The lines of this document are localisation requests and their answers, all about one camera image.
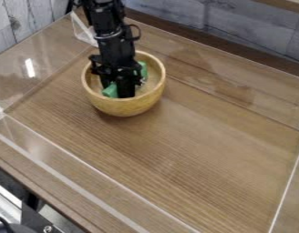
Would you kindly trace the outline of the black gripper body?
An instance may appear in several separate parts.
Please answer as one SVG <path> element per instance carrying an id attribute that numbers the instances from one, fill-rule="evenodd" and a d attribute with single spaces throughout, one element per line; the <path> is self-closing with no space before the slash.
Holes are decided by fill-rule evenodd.
<path id="1" fill-rule="evenodd" d="M 98 76 L 140 76 L 142 67 L 134 60 L 134 41 L 130 30 L 96 32 L 100 53 L 88 57 L 90 72 Z"/>

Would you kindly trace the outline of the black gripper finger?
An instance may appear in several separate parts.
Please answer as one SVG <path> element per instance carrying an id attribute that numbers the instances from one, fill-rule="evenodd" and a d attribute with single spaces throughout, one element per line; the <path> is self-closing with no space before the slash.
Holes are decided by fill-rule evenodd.
<path id="1" fill-rule="evenodd" d="M 100 74 L 101 86 L 106 88 L 114 82 L 114 76 L 112 74 Z"/>
<path id="2" fill-rule="evenodd" d="M 134 77 L 118 74 L 116 76 L 116 91 L 118 98 L 134 97 Z"/>

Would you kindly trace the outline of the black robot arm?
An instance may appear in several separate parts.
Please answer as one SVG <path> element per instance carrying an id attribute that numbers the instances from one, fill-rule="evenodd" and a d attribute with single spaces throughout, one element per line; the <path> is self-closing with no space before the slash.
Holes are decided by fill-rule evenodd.
<path id="1" fill-rule="evenodd" d="M 90 73 L 100 77 L 104 88 L 116 84 L 118 98 L 134 97 L 136 86 L 142 84 L 142 66 L 134 60 L 134 42 L 141 36 L 132 34 L 134 25 L 124 21 L 121 0 L 81 0 L 81 4 L 100 49 L 88 57 Z"/>

